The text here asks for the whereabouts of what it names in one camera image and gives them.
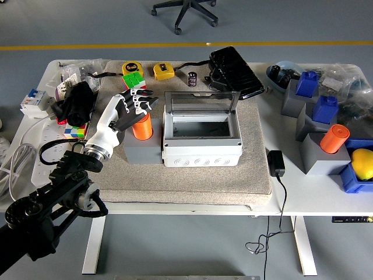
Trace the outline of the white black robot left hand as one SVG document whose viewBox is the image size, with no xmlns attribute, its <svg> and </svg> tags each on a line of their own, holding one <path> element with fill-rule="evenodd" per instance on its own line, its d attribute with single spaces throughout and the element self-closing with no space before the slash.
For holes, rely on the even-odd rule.
<svg viewBox="0 0 373 280">
<path fill-rule="evenodd" d="M 109 159 L 122 142 L 121 134 L 148 115 L 159 102 L 152 94 L 151 90 L 129 89 L 113 96 L 96 125 L 96 133 L 86 142 L 84 153 Z"/>
</svg>

